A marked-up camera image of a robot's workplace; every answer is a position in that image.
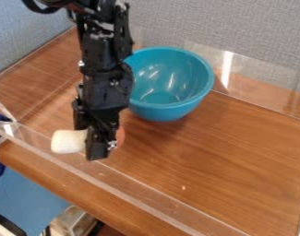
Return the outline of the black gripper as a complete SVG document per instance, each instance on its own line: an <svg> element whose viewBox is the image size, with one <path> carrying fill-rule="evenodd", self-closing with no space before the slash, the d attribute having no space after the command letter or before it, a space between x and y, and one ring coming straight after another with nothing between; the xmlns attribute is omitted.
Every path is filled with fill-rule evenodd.
<svg viewBox="0 0 300 236"><path fill-rule="evenodd" d="M75 130L87 129L86 158L104 159L118 147L118 114L129 107L134 85L131 67L118 63L108 70L79 64L83 80L71 103Z"/></svg>

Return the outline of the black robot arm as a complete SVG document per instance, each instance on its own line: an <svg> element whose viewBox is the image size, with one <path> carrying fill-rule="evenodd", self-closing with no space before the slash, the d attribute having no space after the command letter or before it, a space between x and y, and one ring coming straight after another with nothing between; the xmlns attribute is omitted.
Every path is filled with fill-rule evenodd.
<svg viewBox="0 0 300 236"><path fill-rule="evenodd" d="M130 5L120 0L21 0L35 13L66 9L76 24L83 80L71 103L75 130L87 132L87 160L104 159L118 147L119 112L129 107L134 74L124 59L133 54Z"/></svg>

